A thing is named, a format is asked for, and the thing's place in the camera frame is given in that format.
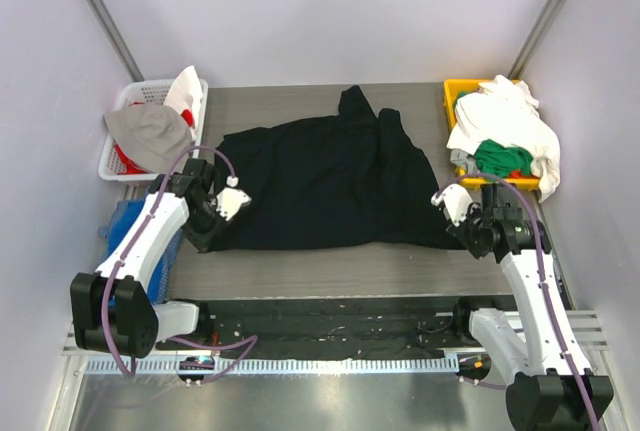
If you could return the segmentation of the black t shirt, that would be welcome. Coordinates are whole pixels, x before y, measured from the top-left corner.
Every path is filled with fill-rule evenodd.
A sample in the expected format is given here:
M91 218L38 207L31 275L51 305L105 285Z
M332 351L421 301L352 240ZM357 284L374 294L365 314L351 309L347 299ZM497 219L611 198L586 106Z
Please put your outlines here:
M228 134L218 148L251 202L215 251L462 247L431 203L439 184L399 112L373 111L358 86L342 92L333 116Z

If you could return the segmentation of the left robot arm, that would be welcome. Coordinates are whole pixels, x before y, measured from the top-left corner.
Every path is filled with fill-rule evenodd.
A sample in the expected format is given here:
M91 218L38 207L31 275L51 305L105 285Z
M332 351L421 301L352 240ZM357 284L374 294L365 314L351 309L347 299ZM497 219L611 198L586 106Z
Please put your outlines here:
M140 215L116 249L92 274L70 285L73 330L78 348L115 357L144 358L159 341L175 336L190 349L205 348L213 336L202 307L185 300L152 303L149 284L177 233L201 252L234 219L250 197L230 175L215 194L214 166L190 158L182 172L152 183Z

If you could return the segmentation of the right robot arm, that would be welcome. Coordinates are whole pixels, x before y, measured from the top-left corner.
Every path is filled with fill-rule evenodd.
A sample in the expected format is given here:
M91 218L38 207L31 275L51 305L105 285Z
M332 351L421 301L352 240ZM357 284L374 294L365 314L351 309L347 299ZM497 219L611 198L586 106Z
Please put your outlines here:
M451 322L457 342L479 343L504 383L516 430L598 430L614 397L594 373L571 327L553 269L552 247L532 204L496 178L475 201L460 184L434 195L448 232L476 259L493 255L506 276L522 329L492 305L470 304Z

